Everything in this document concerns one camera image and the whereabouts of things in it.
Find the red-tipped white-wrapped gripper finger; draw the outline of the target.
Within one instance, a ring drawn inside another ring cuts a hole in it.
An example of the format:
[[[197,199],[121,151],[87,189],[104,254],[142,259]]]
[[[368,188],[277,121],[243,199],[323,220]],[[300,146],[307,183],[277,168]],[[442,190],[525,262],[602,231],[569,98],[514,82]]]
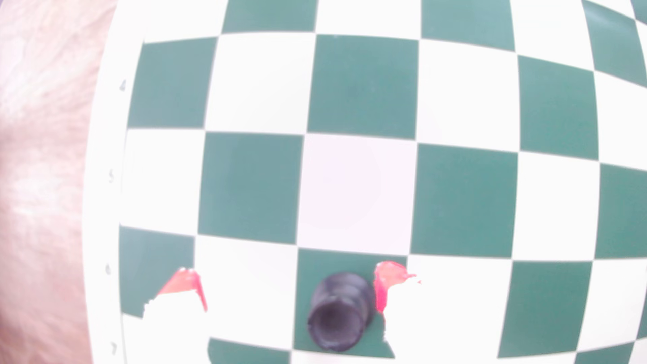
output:
[[[144,304],[144,363],[210,363],[201,277],[180,268]]]
[[[466,277],[417,275],[394,261],[375,265],[376,312],[395,363],[491,363],[497,317]]]

